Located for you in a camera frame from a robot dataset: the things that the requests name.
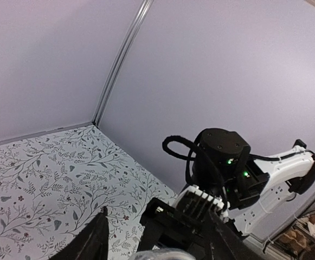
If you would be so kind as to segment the small clear bottle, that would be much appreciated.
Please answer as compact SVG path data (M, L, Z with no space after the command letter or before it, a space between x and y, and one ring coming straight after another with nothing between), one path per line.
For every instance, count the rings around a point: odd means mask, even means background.
M129 260L195 260L196 258L180 249L156 249L135 252Z

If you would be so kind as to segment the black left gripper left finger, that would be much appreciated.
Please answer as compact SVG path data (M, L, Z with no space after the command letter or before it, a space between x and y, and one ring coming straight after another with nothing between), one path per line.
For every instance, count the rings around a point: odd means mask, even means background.
M109 223L106 206L51 260L108 259Z

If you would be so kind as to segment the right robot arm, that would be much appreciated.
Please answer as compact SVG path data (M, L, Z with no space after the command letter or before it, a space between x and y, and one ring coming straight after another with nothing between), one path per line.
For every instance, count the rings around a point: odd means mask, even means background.
M137 249L145 259L257 259L244 239L315 181L315 153L299 139L261 156L237 132L207 128L193 141L171 135L162 148L185 161L186 185L172 205L147 204Z

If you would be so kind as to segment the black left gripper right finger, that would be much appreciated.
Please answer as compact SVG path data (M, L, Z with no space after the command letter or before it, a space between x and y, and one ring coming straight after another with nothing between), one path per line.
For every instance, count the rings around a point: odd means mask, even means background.
M205 239L206 259L262 259L211 210L205 214Z

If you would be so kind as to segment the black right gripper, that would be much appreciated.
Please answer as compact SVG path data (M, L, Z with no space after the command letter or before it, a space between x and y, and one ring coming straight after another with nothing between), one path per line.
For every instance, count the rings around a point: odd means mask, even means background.
M151 250L155 246L181 249L196 259L205 258L205 216L194 220L163 201L153 198L140 219L144 227L138 250Z

